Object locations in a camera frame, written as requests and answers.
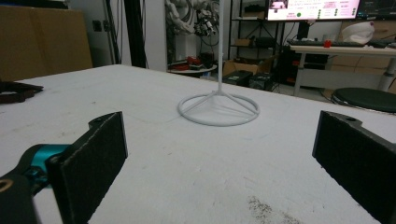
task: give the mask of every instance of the white tabletop surface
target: white tabletop surface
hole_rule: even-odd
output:
[[[223,85],[261,113],[244,125],[211,127],[177,113],[184,97],[217,89],[207,80],[113,65],[23,82],[44,91],[0,105],[0,175],[27,148],[71,144],[90,120],[123,112],[129,158],[90,223],[377,223],[312,149],[320,110],[360,119],[396,142],[393,116]],[[216,101],[208,104],[229,109]],[[50,189],[35,205],[43,223],[61,223]]]

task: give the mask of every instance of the desk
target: desk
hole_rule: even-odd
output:
[[[366,49],[366,48],[341,48],[312,46],[290,46],[291,50],[301,53],[299,70],[296,83],[294,85],[294,95],[297,96],[300,86],[319,87],[328,89],[339,89],[344,87],[362,87],[387,91],[394,77],[396,69],[396,49]],[[305,55],[328,54],[328,55],[349,55],[364,57],[384,57],[390,58],[386,74],[383,76],[370,74],[356,74],[348,72],[335,72],[328,70],[304,69]]]
[[[181,117],[177,104],[216,90],[212,81],[112,65],[23,82],[44,90],[0,105],[0,175],[27,148],[73,143],[88,121],[123,112],[129,157],[92,224],[378,223],[320,167],[312,149],[320,110],[360,119],[396,142],[393,116],[224,84],[261,113],[244,125],[210,127]],[[50,189],[35,196],[35,205],[43,223],[61,222]]]

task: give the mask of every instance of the black stool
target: black stool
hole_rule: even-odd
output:
[[[364,88],[342,88],[334,91],[332,101],[338,105],[348,105],[396,115],[396,94]]]

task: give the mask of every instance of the screen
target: screen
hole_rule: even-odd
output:
[[[396,0],[361,0],[357,18],[396,20]]]
[[[356,18],[360,0],[268,0],[268,21],[336,21]]]

